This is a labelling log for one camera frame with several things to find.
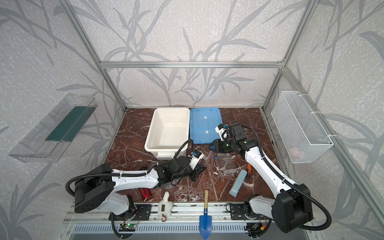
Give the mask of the clear wall shelf green liner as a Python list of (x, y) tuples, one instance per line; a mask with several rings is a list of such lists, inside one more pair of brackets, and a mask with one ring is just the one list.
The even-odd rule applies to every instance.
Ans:
[(94, 97), (67, 94), (9, 153), (23, 163), (56, 163), (94, 113)]

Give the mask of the red spray bottle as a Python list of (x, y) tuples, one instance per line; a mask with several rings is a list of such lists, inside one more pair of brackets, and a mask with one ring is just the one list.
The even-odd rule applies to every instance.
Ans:
[(152, 193), (151, 193), (150, 189), (140, 188), (139, 190), (140, 190), (140, 193), (141, 193), (142, 200), (144, 202), (149, 202), (150, 200), (153, 199), (153, 196), (152, 196)]

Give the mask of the white plastic storage bin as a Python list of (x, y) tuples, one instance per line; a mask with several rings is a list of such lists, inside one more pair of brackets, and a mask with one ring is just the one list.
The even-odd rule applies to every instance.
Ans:
[(189, 139), (190, 109), (157, 108), (154, 110), (145, 142), (145, 150), (158, 161), (171, 160)]

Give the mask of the green circuit board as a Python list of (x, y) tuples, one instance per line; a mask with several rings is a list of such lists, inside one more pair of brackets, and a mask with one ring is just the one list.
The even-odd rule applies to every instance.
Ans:
[(119, 232), (135, 232), (137, 224), (120, 224)]

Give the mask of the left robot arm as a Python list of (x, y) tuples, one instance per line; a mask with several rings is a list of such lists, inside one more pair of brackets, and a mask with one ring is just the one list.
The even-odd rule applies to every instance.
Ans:
[(75, 212), (86, 213), (94, 209), (112, 212), (116, 216), (132, 212), (132, 199), (120, 191), (131, 189), (157, 189), (176, 185), (185, 178), (196, 181), (206, 169), (200, 164), (204, 154), (194, 148), (187, 156), (177, 150), (174, 157), (155, 164), (148, 170), (121, 171), (102, 164), (85, 175), (70, 179), (65, 189), (75, 198)]

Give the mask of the blue plastic bin lid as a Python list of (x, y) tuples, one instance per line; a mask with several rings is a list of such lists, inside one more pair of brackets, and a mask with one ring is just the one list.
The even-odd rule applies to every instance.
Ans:
[(215, 128), (222, 124), (219, 108), (195, 108), (190, 111), (190, 138), (194, 144), (210, 144), (220, 136)]

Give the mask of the white plastic figurine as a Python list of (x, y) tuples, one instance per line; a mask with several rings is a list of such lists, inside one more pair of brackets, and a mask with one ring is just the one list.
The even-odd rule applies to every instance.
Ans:
[(172, 215), (173, 203), (169, 200), (170, 193), (165, 192), (163, 199), (158, 204), (158, 216), (165, 222)]

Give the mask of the teal grey rectangular box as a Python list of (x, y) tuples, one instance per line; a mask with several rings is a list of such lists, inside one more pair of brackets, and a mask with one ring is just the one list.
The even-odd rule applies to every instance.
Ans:
[(237, 195), (240, 191), (240, 188), (241, 188), (245, 178), (247, 177), (247, 174), (248, 174), (248, 172), (246, 170), (241, 170), (241, 172), (238, 174), (238, 176), (237, 176), (237, 178), (236, 178), (236, 180), (235, 180), (235, 182), (234, 182), (234, 184), (233, 184), (233, 186), (229, 192), (229, 194), (232, 197), (234, 197), (234, 198), (237, 197)]

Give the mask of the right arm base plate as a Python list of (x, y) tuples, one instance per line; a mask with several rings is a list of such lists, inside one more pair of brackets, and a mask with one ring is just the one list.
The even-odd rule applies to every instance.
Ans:
[(240, 220), (255, 220), (256, 217), (250, 217), (246, 215), (244, 205), (243, 204), (234, 204), (228, 203), (226, 205), (226, 210), (231, 215), (231, 220), (240, 221)]

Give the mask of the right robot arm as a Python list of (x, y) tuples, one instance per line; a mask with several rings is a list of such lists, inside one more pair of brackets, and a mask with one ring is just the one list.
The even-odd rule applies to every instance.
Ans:
[(330, 227), (330, 212), (311, 197), (305, 184), (298, 185), (285, 175), (265, 154), (259, 136), (251, 139), (244, 132), (245, 129), (246, 126), (240, 123), (219, 124), (215, 130), (220, 137), (210, 147), (214, 153), (240, 155), (270, 188), (274, 196), (272, 199), (254, 196), (244, 201), (247, 215), (264, 215), (284, 233), (296, 228), (322, 231)]

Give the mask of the clear acrylic test tube rack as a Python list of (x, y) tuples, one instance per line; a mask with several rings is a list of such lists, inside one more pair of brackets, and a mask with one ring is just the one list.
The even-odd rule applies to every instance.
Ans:
[(230, 175), (239, 172), (242, 168), (240, 164), (236, 162), (236, 156), (231, 154), (218, 154), (218, 161), (220, 170), (223, 175)]

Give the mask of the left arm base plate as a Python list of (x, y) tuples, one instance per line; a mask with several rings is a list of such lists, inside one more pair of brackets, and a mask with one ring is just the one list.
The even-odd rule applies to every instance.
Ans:
[(148, 221), (151, 214), (152, 205), (138, 204), (135, 209), (128, 209), (120, 215), (114, 215), (114, 221)]

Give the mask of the aluminium front rail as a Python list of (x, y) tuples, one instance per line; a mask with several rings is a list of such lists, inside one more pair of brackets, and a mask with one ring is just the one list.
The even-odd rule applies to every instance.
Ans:
[[(234, 204), (243, 204), (242, 202), (229, 202)], [(161, 224), (162, 218), (158, 216), (158, 203), (149, 203), (152, 205), (150, 218), (148, 221), (115, 221), (118, 224)], [(212, 217), (213, 223), (231, 223), (230, 213), (226, 210), (228, 202), (209, 202), (208, 215)], [(197, 223), (199, 217), (204, 213), (204, 203), (195, 202), (174, 202), (172, 215), (167, 217), (165, 223)], [(76, 214), (74, 207), (71, 207), (69, 212), (64, 218), (64, 224), (109, 224), (110, 213), (101, 210), (93, 210), (83, 214)], [(265, 224), (268, 222), (266, 215), (257, 215), (255, 220), (240, 220), (240, 223), (261, 222)]]

